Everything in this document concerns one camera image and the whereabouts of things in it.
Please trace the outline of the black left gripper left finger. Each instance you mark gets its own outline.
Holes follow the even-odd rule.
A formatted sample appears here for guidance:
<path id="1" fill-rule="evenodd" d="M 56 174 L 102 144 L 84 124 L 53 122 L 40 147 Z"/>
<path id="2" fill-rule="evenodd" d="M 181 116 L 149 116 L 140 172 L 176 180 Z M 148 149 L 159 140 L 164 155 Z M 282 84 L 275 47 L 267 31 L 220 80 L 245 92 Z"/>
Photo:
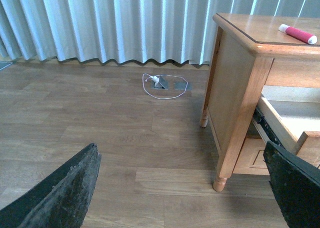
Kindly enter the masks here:
<path id="1" fill-rule="evenodd" d="M 79 228 L 96 187 L 102 156 L 90 143 L 0 211 L 2 228 Z"/>

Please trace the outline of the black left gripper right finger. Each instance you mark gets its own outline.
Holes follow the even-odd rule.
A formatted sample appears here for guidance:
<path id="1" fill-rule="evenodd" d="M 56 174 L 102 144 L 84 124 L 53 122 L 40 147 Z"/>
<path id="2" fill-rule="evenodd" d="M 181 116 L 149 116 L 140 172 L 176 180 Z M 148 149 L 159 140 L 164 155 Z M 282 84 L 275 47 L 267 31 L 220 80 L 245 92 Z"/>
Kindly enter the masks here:
<path id="1" fill-rule="evenodd" d="M 263 152 L 270 186 L 290 228 L 320 226 L 320 170 L 272 141 Z"/>

